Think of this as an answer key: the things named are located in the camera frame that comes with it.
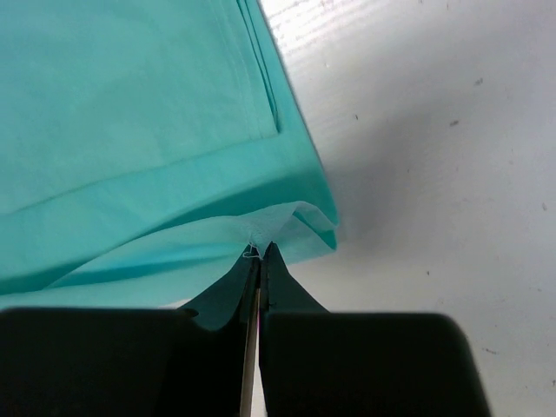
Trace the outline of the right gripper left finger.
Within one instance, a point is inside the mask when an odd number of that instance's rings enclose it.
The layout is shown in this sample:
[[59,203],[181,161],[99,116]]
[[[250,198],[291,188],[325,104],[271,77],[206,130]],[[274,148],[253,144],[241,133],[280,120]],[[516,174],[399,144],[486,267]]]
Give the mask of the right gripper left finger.
[[178,308],[10,308],[4,416],[248,416],[260,262]]

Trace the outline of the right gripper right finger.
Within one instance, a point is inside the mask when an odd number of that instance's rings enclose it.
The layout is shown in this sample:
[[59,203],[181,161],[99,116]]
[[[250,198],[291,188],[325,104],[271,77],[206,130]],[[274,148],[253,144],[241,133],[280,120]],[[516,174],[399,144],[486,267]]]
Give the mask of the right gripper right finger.
[[259,365],[270,416],[488,416],[466,336],[443,314],[332,313],[271,244]]

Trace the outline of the teal polo shirt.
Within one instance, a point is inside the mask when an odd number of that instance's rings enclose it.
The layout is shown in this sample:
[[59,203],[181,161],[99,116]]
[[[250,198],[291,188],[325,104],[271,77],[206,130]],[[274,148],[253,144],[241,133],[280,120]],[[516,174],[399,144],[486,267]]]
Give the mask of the teal polo shirt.
[[2,2],[2,308],[165,307],[338,223],[258,2]]

